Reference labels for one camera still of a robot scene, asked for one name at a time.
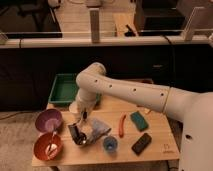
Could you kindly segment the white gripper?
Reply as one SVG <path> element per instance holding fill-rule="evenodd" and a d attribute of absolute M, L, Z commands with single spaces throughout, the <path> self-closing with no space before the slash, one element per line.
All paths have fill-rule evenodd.
<path fill-rule="evenodd" d="M 78 113 L 76 114 L 76 119 L 81 120 L 81 126 L 86 123 L 88 115 L 94 108 L 94 103 L 90 101 L 81 100 L 79 97 L 76 98 L 76 103 L 78 106 Z"/>

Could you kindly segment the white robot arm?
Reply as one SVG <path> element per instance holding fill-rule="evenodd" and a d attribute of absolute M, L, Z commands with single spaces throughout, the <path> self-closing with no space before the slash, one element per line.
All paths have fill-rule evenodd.
<path fill-rule="evenodd" d="M 164 113 L 183 123 L 178 171 L 213 171 L 213 92 L 196 93 L 174 87 L 106 77 L 95 62 L 76 77 L 78 110 L 91 110 L 96 95 L 106 94 Z"/>

